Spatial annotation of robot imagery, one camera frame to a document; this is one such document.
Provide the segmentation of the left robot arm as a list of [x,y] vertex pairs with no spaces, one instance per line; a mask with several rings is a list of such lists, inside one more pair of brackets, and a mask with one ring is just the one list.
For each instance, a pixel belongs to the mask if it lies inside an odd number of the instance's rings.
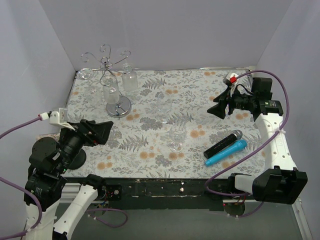
[[63,219],[54,223],[62,190],[67,183],[63,174],[84,165],[87,158],[84,146],[105,145],[113,125],[112,121],[96,123],[82,119],[63,127],[58,140],[43,137],[34,143],[25,185],[31,195],[24,195],[26,225],[30,228],[25,236],[27,240],[69,240],[90,203],[106,196],[103,178],[90,174]]

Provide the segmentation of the patterned tumbler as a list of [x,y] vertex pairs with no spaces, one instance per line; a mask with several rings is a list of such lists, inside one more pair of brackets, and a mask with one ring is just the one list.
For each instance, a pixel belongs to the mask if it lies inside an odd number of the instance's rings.
[[132,92],[138,89],[138,77],[133,66],[129,63],[122,65],[122,83],[126,92]]
[[116,104],[120,98],[117,78],[113,75],[107,75],[101,82],[105,102],[107,104]]

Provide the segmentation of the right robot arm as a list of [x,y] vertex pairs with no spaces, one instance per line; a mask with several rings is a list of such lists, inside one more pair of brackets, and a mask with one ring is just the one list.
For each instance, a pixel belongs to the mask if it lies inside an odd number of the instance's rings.
[[257,126],[263,144],[257,150],[265,152],[265,170],[257,177],[233,173],[228,177],[225,195],[237,199],[251,195],[258,202],[292,205],[308,182],[306,172],[299,171],[290,154],[283,126],[283,108],[272,99],[272,79],[254,78],[251,94],[238,90],[238,79],[234,75],[223,80],[226,90],[214,99],[215,106],[207,110],[221,119],[233,110],[249,111]]

